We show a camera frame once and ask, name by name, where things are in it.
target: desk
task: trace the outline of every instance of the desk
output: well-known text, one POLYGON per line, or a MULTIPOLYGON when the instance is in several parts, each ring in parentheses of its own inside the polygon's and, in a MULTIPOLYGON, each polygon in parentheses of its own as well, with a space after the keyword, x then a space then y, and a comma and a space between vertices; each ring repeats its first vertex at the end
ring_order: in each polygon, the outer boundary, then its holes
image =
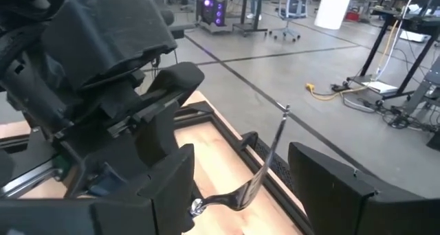
MULTIPOLYGON (((206 101, 209 104, 209 101, 196 91, 188 99, 186 105, 201 101, 206 101)), ((231 133, 237 139, 241 138, 226 119, 211 104, 210 106, 231 133)), ((0 126, 0 136, 2 137, 29 132, 26 122, 0 126)), ((192 143, 195 146, 195 182, 202 195, 227 193, 252 177, 252 171, 212 123, 206 122, 177 129, 175 137, 179 145, 192 143)), ((250 147, 247 149, 251 156, 262 165, 263 160, 250 147)), ((275 173, 270 170, 269 175, 278 187, 287 193, 291 201, 304 212, 301 202, 275 173)), ((22 198, 61 198, 64 191, 63 184, 51 179, 29 191, 22 198)), ((303 234, 267 188, 261 189, 254 202, 243 211, 233 212, 223 206, 210 206, 201 216, 195 218, 195 223, 195 227, 186 235, 303 234)))
POLYGON ((415 14, 407 14, 406 17, 402 19, 401 17, 399 17, 400 16, 399 12, 393 10, 387 10, 383 8, 374 8, 372 15, 384 16, 385 17, 384 25, 382 26, 380 33, 377 36, 377 39, 374 43, 374 46, 371 49, 370 54, 368 55, 368 58, 366 59, 364 66, 362 67, 360 75, 348 77, 347 81, 349 82, 353 81, 360 85, 362 85, 363 82, 370 81, 372 75, 366 75, 366 72, 369 69, 371 62, 377 53, 377 49, 379 48, 380 43, 382 42, 382 39, 384 38, 388 27, 392 25, 396 20, 399 20, 400 23, 403 23, 401 27, 403 30, 407 30, 409 32, 414 32, 418 34, 427 34, 430 35, 431 37, 426 43, 423 50, 421 51, 420 55, 417 57, 414 64, 412 65, 405 79, 400 84, 399 89, 390 93, 380 94, 382 96, 382 99, 378 100, 378 102, 382 102, 383 100, 387 100, 391 98, 398 98, 401 96, 407 96, 407 95, 409 96, 410 94, 414 93, 414 91, 407 91, 406 86, 410 82, 414 73, 419 68, 422 60, 425 58, 425 55, 428 53, 429 49, 438 38, 440 34, 440 18, 427 16, 419 19, 416 17, 415 14))

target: wooden board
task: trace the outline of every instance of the wooden board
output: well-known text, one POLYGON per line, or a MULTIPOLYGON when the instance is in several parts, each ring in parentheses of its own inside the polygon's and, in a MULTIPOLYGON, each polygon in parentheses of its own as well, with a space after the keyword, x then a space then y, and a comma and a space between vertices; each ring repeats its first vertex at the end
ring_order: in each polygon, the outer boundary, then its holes
MULTIPOLYGON (((207 100, 196 91, 187 104, 200 101, 207 100)), ((232 126, 217 111, 216 113, 237 138, 240 138, 232 126)), ((24 133, 29 133, 25 122, 0 126, 1 137, 24 133)), ((180 146, 191 143, 195 145, 195 181, 205 197, 233 191, 252 177, 250 169, 211 123, 179 129, 175 131, 175 136, 180 146)), ((263 160, 251 148, 248 149, 262 164, 263 160)), ((269 174, 303 210, 300 201, 284 183, 272 171, 269 174)), ((22 198, 61 198, 64 192, 64 185, 51 179, 22 198)), ((234 212, 223 206, 210 206, 201 216, 195 218, 195 223, 195 228, 185 235, 302 234, 265 188, 260 190, 254 202, 245 210, 234 212)))

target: concrete floor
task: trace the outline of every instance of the concrete floor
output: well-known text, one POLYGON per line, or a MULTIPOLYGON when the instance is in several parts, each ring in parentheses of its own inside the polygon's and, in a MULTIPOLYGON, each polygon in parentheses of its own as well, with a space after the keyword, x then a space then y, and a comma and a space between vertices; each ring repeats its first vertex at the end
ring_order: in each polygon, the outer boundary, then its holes
MULTIPOLYGON (((354 76, 364 64, 379 28, 344 22, 340 30, 314 26, 314 15, 297 20, 291 27, 301 33, 296 43, 275 41, 263 34, 243 38, 239 33, 211 35, 202 29, 186 33, 178 40, 178 61, 197 63, 206 79, 199 90, 240 133, 256 131, 270 143, 281 118, 276 102, 291 105, 278 154, 287 159, 289 142, 301 142, 346 164, 356 162, 396 186, 424 197, 440 197, 440 152, 425 146, 430 135, 409 129, 396 130, 386 125, 378 114, 367 114, 344 107, 339 98, 330 102, 313 99, 305 83, 315 84, 317 92, 329 91, 354 76)), ((176 14, 176 23, 187 23, 193 14, 176 14)), ((261 27, 283 27, 274 5, 263 4, 261 27)), ((399 41, 397 48, 414 61, 422 44, 399 41)), ((384 46, 379 49, 380 56, 384 46)), ((415 79, 423 78, 437 57, 434 49, 426 56, 415 79)), ((405 56, 395 52, 381 80, 398 85, 406 75, 405 56)), ((370 67, 375 71, 379 57, 370 67)), ((174 54, 162 58, 161 67, 175 64, 174 54)), ((150 73, 142 87, 151 83, 150 73)), ((408 89, 417 87, 412 80, 408 89)), ((371 101, 378 97, 361 94, 371 101)), ((404 99, 390 101, 402 104, 404 99)), ((0 122, 22 119, 8 104, 0 105, 0 122)))

